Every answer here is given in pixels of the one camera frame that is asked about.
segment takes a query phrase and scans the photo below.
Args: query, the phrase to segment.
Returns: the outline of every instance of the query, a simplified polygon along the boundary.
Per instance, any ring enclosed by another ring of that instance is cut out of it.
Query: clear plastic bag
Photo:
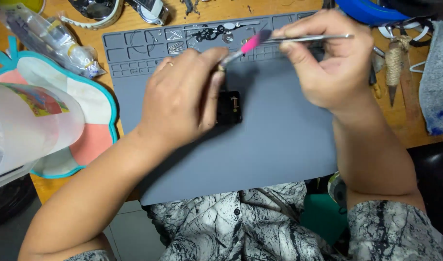
[[[80,46],[57,18],[42,18],[23,4],[5,6],[2,22],[30,51],[43,54],[74,74],[92,79],[105,71],[96,59],[96,50]]]

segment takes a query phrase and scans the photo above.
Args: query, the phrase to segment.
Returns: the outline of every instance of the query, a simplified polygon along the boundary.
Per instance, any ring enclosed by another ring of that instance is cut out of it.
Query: patterned shirt
[[[349,257],[300,226],[305,183],[249,189],[149,206],[167,246],[161,261],[442,261],[431,222],[416,207],[363,202],[348,213]],[[103,250],[68,261],[108,261]]]

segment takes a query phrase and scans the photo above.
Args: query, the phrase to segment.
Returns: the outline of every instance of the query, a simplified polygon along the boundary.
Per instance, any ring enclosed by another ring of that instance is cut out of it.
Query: label sticker
[[[53,92],[39,86],[0,83],[24,100],[34,116],[41,117],[70,112],[67,105]]]

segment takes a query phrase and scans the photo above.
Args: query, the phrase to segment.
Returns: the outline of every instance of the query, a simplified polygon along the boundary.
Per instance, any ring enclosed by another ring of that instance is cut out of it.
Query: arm
[[[368,200],[392,200],[424,210],[410,155],[387,125],[368,85],[373,38],[366,26],[337,11],[321,10],[286,25],[275,36],[353,34],[325,44],[317,62],[306,46],[284,43],[306,98],[334,114],[338,168],[346,183],[351,209]]]
[[[172,151],[214,126],[224,74],[211,71],[226,55],[227,49],[214,48],[166,58],[146,86],[142,121],[41,207],[19,260],[64,260],[109,249],[101,233],[137,183]]]

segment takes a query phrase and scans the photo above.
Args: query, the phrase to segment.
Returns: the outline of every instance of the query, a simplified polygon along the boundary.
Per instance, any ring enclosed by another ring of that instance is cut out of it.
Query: pink brush
[[[220,71],[224,71],[228,63],[240,57],[243,54],[248,53],[255,47],[259,46],[261,43],[269,39],[271,36],[271,30],[261,30],[258,34],[254,35],[250,40],[245,43],[240,50],[230,53],[226,58],[224,58],[218,65]]]

